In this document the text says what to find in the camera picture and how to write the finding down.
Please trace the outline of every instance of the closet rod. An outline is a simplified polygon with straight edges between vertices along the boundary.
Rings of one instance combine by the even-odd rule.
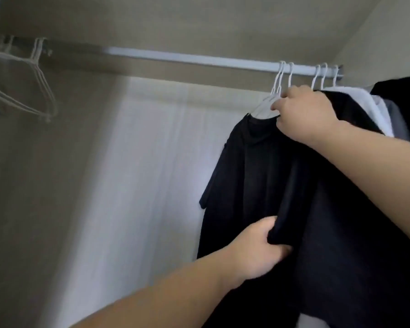
[[[33,44],[32,38],[14,38],[14,45],[31,45]],[[85,53],[85,54],[101,54],[111,56],[123,56],[133,59],[146,59],[155,61],[167,61],[178,63],[189,63],[196,65],[208,65],[214,67],[234,68],[255,70],[264,72],[277,73],[279,71],[279,62],[265,62],[243,59],[229,59],[216,56],[205,55],[192,55],[192,54],[180,54],[171,53],[166,51],[149,51],[143,49],[132,49],[124,47],[103,47],[92,44],[84,43],[68,43],[62,41],[46,40],[44,43],[44,51],[50,53],[54,52],[66,52],[66,53]],[[286,64],[284,67],[284,73],[290,73],[290,65]],[[323,75],[323,69],[320,71],[319,76]],[[316,74],[316,66],[314,65],[300,65],[295,64],[293,66],[293,75],[299,76],[311,76]],[[333,78],[335,69],[329,67],[327,70],[326,78]],[[337,79],[340,80],[343,77],[342,69],[339,68],[339,74]]]

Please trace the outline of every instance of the person's left hand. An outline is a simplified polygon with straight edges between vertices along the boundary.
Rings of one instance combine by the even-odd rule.
[[[247,279],[254,279],[270,271],[292,251],[289,245],[272,245],[267,235],[276,216],[269,216],[251,224],[221,251],[236,274],[236,287]]]

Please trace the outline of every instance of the black t-shirt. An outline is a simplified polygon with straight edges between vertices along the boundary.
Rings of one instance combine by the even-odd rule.
[[[380,132],[348,95],[325,92],[339,119]],[[200,204],[198,258],[277,215],[269,243],[293,253],[231,291],[206,327],[295,327],[299,313],[335,328],[410,327],[410,240],[339,170],[246,115],[233,129]]]

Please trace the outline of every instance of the forearm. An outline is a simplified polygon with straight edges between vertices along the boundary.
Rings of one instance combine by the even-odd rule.
[[[200,327],[238,281],[215,252],[101,309],[75,328]]]
[[[341,121],[313,143],[410,237],[410,143]]]

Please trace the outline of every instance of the person's right hand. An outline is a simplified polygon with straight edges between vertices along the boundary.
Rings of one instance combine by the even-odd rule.
[[[313,92],[306,85],[290,87],[271,110],[278,110],[281,114],[276,126],[282,133],[310,147],[340,124],[326,95]]]

